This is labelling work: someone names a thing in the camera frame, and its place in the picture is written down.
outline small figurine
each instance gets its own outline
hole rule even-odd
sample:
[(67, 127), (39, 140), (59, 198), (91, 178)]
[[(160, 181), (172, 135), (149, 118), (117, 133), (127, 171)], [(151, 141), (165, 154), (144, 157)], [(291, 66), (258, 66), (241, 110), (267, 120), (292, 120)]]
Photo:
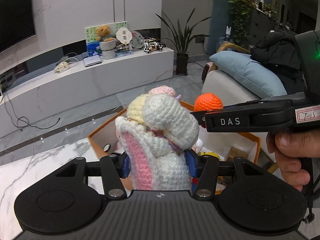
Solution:
[(143, 46), (143, 51), (146, 53), (150, 53), (155, 50), (162, 50), (164, 48), (163, 45), (160, 45), (158, 42), (153, 41), (153, 42), (145, 42)]

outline human hand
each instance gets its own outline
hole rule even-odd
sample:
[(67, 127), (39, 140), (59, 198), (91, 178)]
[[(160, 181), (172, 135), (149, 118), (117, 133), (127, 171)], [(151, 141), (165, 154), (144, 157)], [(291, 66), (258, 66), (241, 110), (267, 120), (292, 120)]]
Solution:
[(320, 130), (302, 133), (268, 133), (269, 153), (275, 153), (284, 181), (302, 191), (310, 181), (310, 174), (301, 169), (299, 158), (320, 158)]

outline light blue cushion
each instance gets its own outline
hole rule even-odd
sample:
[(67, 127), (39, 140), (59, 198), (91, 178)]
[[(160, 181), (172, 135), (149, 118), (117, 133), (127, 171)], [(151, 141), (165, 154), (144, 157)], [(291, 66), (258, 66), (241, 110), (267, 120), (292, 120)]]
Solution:
[(276, 74), (250, 58), (250, 55), (234, 51), (221, 51), (210, 60), (258, 97), (286, 95), (287, 92)]

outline black cable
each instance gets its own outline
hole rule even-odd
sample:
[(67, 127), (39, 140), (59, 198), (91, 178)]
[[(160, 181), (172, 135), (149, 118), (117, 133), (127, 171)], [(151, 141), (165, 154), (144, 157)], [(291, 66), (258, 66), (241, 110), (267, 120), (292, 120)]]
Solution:
[(205, 49), (204, 49), (204, 42), (202, 42), (202, 49), (203, 49), (204, 53), (207, 54), (207, 55), (212, 55), (212, 54), (213, 54), (213, 53), (207, 53), (207, 52), (205, 51)]
[(5, 91), (3, 92), (3, 91), (2, 91), (1, 84), (0, 84), (0, 90), (1, 90), (1, 92), (2, 92), (2, 98), (1, 98), (0, 104), (2, 103), (2, 101), (3, 101), (3, 99), (4, 99), (4, 93), (5, 93), (6, 91), (8, 91), (8, 89), (9, 89), (12, 85), (13, 85), (13, 83), (12, 83), (10, 86), (8, 86), (8, 87), (5, 89)]
[[(7, 106), (6, 106), (6, 104), (5, 104), (5, 95), (7, 95), (8, 101), (9, 101), (11, 107), (12, 107), (12, 110), (13, 110), (13, 114), (14, 114), (14, 116), (17, 118), (17, 124), (16, 124), (16, 125), (13, 123), (12, 116), (9, 114), (8, 109), (7, 109)], [(59, 117), (58, 120), (57, 120), (57, 122), (56, 122), (54, 125), (52, 125), (52, 126), (50, 126), (50, 127), (47, 127), (47, 128), (41, 128), (41, 127), (38, 127), (38, 126), (31, 125), (31, 124), (29, 123), (29, 119), (28, 119), (27, 117), (25, 117), (25, 116), (18, 117), (18, 116), (16, 115), (16, 112), (15, 112), (15, 110), (14, 110), (14, 108), (13, 108), (13, 105), (12, 105), (12, 102), (11, 102), (11, 100), (10, 100), (10, 98), (9, 98), (8, 93), (5, 92), (5, 93), (3, 94), (3, 99), (4, 99), (4, 108), (5, 108), (7, 114), (9, 115), (9, 117), (10, 117), (10, 119), (11, 119), (12, 125), (13, 125), (14, 127), (18, 128), (18, 129), (21, 130), (21, 131), (22, 131), (22, 128), (25, 128), (25, 127), (27, 127), (27, 126), (35, 127), (35, 128), (40, 129), (40, 130), (46, 130), (46, 129), (49, 129), (49, 128), (54, 127), (54, 126), (60, 121), (60, 117)], [(25, 126), (19, 126), (19, 125), (18, 125), (18, 121), (19, 121), (19, 120), (22, 121), (22, 122), (24, 122), (24, 123), (26, 123), (26, 125), (25, 125)]]
[(200, 67), (204, 68), (204, 66), (201, 66), (199, 63), (195, 62), (195, 61), (188, 61), (188, 63), (196, 63), (198, 64)]
[(312, 207), (314, 200), (320, 197), (320, 188), (314, 192), (314, 189), (318, 185), (319, 181), (320, 175), (317, 177), (316, 181), (312, 185), (312, 188), (309, 190), (306, 196), (309, 206), (309, 214), (303, 219), (303, 222), (306, 224), (310, 224), (315, 219), (315, 215), (312, 213)]

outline orange crocheted ball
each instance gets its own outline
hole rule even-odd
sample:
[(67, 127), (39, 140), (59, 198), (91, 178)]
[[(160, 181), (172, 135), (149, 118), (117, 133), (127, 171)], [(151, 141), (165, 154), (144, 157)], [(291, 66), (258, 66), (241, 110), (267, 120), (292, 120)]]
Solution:
[(220, 98), (212, 93), (200, 95), (195, 102), (195, 112), (222, 109), (223, 104)]

